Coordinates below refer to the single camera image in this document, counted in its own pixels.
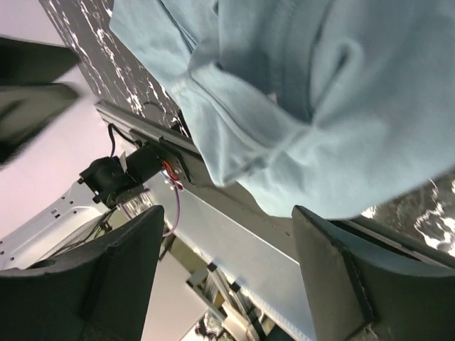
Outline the grey-blue polo shirt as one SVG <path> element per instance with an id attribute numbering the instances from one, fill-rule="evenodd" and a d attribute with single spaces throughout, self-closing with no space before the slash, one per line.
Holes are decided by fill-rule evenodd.
<path id="1" fill-rule="evenodd" d="M 355 217 L 454 167 L 453 1 L 116 1 L 212 182 Z"/>

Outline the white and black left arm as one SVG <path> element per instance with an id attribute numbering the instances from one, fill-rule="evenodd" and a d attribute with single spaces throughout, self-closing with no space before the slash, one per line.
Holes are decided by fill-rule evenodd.
<path id="1" fill-rule="evenodd" d="M 27 269 L 69 249 L 84 230 L 145 190 L 160 171 L 172 180 L 188 175 L 178 151 L 145 144 L 128 156 L 99 158 L 53 204 L 1 239 L 1 269 Z"/>

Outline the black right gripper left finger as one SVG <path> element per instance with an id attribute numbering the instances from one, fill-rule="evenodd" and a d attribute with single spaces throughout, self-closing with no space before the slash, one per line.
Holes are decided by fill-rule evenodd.
<path id="1" fill-rule="evenodd" d="M 140 340 L 164 228 L 155 205 L 25 269 L 1 272 L 2 340 Z"/>

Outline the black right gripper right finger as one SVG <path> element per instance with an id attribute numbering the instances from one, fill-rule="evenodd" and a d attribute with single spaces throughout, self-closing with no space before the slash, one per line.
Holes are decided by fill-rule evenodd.
<path id="1" fill-rule="evenodd" d="M 454 339 L 452 256 L 301 206 L 292 224 L 317 340 Z"/>

